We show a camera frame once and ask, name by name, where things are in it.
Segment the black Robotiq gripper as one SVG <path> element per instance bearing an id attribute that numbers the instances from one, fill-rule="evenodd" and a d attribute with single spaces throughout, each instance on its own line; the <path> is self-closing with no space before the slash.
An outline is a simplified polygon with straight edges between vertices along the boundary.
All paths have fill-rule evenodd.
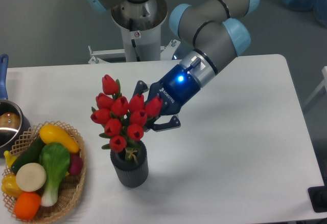
<path id="1" fill-rule="evenodd" d="M 200 91 L 200 85 L 190 74 L 191 69 L 191 67 L 184 68 L 182 65 L 177 64 L 159 81 L 152 83 L 151 86 L 142 80 L 136 83 L 132 97 L 149 91 L 147 102 L 150 102 L 156 96 L 163 100 L 159 115 L 173 115 L 169 122 L 162 124 L 156 123 L 160 116 L 151 119 L 145 124 L 144 132 L 150 130 L 160 132 L 181 126 L 179 117 L 174 114 L 178 114 L 181 107 Z"/>

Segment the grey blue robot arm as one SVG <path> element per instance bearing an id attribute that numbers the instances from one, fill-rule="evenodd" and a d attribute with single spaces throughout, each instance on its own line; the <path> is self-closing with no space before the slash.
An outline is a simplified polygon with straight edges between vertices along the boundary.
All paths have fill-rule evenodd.
<path id="1" fill-rule="evenodd" d="M 260 0 L 208 0 L 197 7 L 178 5 L 168 12 L 165 0 L 88 0 L 99 12 L 110 11 L 120 27 L 128 62 L 160 60 L 162 23 L 193 50 L 159 81 L 139 82 L 135 93 L 160 97 L 161 111 L 144 130 L 162 131 L 180 126 L 178 113 L 197 92 L 231 61 L 242 54 L 251 39 L 239 21 L 255 10 Z"/>

